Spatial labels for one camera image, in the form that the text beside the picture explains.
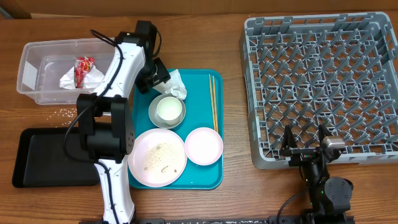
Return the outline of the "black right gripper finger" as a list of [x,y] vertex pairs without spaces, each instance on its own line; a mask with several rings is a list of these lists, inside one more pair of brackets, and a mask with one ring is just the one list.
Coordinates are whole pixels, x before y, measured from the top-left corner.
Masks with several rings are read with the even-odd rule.
[[289,125],[285,126],[284,135],[282,140],[281,149],[285,150],[288,148],[297,148],[297,143],[295,141],[294,135]]
[[325,139],[328,136],[332,136],[332,133],[329,132],[324,124],[320,124],[318,126],[318,140],[320,142],[320,147],[327,148],[327,143],[325,142]]

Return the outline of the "white napkin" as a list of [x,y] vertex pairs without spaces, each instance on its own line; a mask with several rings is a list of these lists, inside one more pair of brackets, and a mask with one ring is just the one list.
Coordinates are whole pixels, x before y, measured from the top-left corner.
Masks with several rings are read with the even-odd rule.
[[[96,88],[103,80],[104,75],[94,65],[92,69],[85,75],[81,88]],[[72,67],[64,76],[60,79],[59,87],[67,90],[75,89],[75,74],[74,68]]]
[[179,100],[184,100],[187,97],[187,89],[182,81],[179,70],[175,69],[169,74],[170,80],[168,80],[166,83],[159,83],[154,87],[154,90],[161,94],[171,94]]

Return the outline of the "red snack wrapper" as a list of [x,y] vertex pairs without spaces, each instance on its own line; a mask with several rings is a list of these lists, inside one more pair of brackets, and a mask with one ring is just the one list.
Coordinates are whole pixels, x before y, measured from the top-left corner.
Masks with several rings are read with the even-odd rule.
[[95,59],[93,57],[78,57],[74,65],[75,88],[83,88],[85,75],[91,71]]

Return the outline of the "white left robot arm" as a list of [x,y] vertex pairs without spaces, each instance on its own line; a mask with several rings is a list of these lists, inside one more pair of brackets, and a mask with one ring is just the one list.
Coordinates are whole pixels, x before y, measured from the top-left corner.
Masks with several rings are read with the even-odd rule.
[[94,92],[80,94],[76,101],[77,116],[70,127],[78,126],[80,145],[88,158],[79,159],[68,151],[68,134],[62,148],[69,159],[95,166],[104,201],[99,222],[135,223],[127,171],[135,140],[129,96],[134,88],[147,93],[170,79],[158,56],[162,38],[153,23],[141,20],[134,32],[120,32],[114,39],[96,30],[91,33],[115,48],[114,57]]

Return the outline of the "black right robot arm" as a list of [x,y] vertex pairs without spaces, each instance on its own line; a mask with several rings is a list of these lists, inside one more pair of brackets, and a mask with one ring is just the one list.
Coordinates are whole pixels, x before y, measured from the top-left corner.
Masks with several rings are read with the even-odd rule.
[[[281,156],[290,157],[289,166],[298,167],[306,188],[289,198],[279,209],[277,223],[354,223],[353,217],[347,217],[353,194],[353,183],[341,177],[331,177],[327,164],[338,159],[345,142],[332,135],[325,125],[318,127],[320,145],[314,149],[299,148],[290,126],[284,129]],[[308,193],[309,209],[297,217],[282,217],[283,209],[295,198]]]

